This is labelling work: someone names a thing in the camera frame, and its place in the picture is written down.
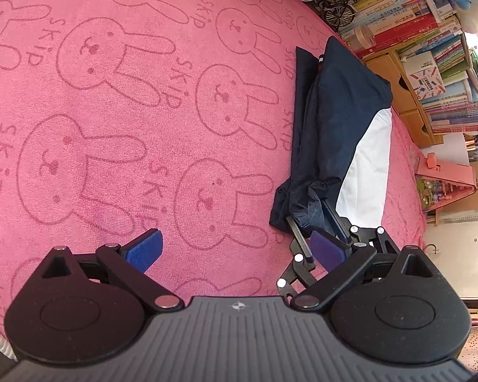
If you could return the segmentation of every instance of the stack of books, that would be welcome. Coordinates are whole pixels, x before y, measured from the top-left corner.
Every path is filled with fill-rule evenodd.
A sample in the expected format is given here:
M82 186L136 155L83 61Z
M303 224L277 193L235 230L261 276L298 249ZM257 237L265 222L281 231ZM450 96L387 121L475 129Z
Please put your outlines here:
M467 73L456 75L446 92L421 100L434 134L478 131L478 92Z
M478 161L478 135L469 135L464 133L465 144L469 162Z

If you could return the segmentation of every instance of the bookshelf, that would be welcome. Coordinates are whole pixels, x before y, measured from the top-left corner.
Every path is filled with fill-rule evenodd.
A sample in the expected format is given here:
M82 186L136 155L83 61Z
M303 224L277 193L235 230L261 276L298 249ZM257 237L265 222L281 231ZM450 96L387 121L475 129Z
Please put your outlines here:
M344 28L342 38L355 43L358 57L390 82L393 107L413 141L425 148L441 144L447 133L477 131L478 77L452 4L447 0L359 0L357 6L357 19ZM367 35L363 29L369 29L375 40L357 48L355 34ZM424 89L418 88L417 95L411 81L416 88L418 80L413 76L410 81L404 66L424 65L430 54L442 75L442 89L435 86L434 94L422 95Z

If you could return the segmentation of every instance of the pink fabric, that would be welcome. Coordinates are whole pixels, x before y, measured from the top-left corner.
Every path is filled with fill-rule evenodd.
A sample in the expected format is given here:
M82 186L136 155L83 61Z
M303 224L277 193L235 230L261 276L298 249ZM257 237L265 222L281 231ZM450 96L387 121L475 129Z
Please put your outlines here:
M184 298L276 293L295 47L332 34L298 0L0 0L0 328L54 245L149 227L148 274ZM405 244L423 227L394 123L385 227Z

